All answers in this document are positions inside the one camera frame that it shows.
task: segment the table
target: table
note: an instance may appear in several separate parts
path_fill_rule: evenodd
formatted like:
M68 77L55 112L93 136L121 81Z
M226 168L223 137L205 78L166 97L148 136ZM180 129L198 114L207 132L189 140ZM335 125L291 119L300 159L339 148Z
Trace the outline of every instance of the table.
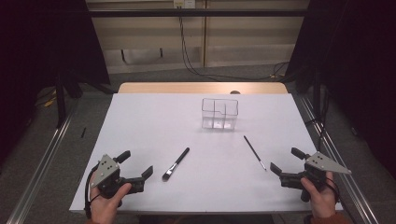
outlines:
M251 94L218 94L230 91ZM258 94L272 92L275 94ZM197 118L200 117L198 109L203 97L237 99L240 102L239 126L233 132L199 127L201 118ZM176 111L168 109L173 105ZM100 160L101 153L107 151L111 157L116 157L125 149L131 149L131 159L120 166L121 176L139 176L151 164L154 165L154 174L146 182L145 192L124 198L123 206L119 208L121 212L251 214L310 210L309 203L300 200L301 191L281 188L278 177L262 169L244 135L268 167L269 162L273 161L289 173L301 172L304 164L290 154L291 147L298 147L310 154L316 151L283 84L123 84L120 93L113 97L82 179L86 179L87 171ZM185 147L191 148L188 156L171 179L162 182L161 176ZM71 211L82 212L81 184Z

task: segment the person's right hand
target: person's right hand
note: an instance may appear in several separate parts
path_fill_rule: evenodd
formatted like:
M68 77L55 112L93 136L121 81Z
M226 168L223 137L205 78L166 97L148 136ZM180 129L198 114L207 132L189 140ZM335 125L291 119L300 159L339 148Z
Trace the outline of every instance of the person's right hand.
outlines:
M326 182L335 188L332 180L332 172L327 172L326 177L329 178ZM314 217L331 217L335 214L335 197L334 192L328 187L323 187L319 192L314 184L306 177L301 179L304 188L311 195L312 215Z

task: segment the horizontal black bar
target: horizontal black bar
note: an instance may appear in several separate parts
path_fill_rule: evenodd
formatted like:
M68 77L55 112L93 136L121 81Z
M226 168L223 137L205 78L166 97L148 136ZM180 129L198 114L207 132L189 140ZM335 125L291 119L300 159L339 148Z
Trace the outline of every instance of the horizontal black bar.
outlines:
M323 17L326 11L269 9L93 9L92 17Z

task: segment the gray carpet floor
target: gray carpet floor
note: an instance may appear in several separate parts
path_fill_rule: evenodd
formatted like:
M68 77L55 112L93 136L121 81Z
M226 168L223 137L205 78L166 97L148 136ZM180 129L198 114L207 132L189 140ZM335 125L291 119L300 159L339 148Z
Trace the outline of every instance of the gray carpet floor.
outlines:
M276 81L276 78L264 78L273 74L273 69L273 66L254 65L196 70L200 74L230 76L213 77L219 81ZM284 73L284 69L279 71L279 74L282 73ZM110 79L111 85L108 87L113 90L117 90L123 82L214 81L207 77L194 75L187 69L118 74L112 75ZM24 221L20 223L84 223L86 219L81 214L69 212L68 209L105 119L111 95L105 95L85 84L81 84L81 88L84 94L80 99L70 99L66 96L68 109L71 108L71 105L76 104L76 112L64 134L64 139L50 162L48 171L44 173L43 181L29 207L29 212L24 217ZM287 89L293 93L303 119L309 120L298 101L300 96L295 92L294 83L287 84ZM312 92L309 91L307 96L311 97ZM0 175L0 223L7 223L34 175L35 169L54 135L57 115L56 103L48 107L38 105L30 125L4 163ZM354 179L366 196L378 223L394 223L396 220L394 212L396 211L396 181L373 157L364 139L356 136L351 128L352 126L342 110L331 99L326 122L327 132L332 137L348 168L353 171ZM311 133L314 143L317 143L318 135L313 126L307 124L307 129ZM340 185L346 206L352 216L357 220L357 223L363 223L340 180L336 179L336 182ZM302 218L305 215L301 213L274 214L272 218L276 224L293 224L303 223ZM219 217L201 218L204 220L201 220L200 223L221 223ZM267 223L264 218L266 216L236 216L232 217L232 222L260 223L262 221ZM186 219L186 221L194 223L193 218ZM137 223L137 217L119 215L117 223Z

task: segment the person's left hand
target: person's left hand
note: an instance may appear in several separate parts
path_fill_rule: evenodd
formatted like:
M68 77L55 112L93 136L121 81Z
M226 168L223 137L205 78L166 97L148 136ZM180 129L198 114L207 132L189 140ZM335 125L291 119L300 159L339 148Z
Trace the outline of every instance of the person's left hand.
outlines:
M130 183L122 185L119 191L110 199L98 196L91 201L92 221L100 224L111 224L114 222L117 214L117 207L121 199L128 193L132 185ZM90 190L90 199L100 194L99 188L95 187Z

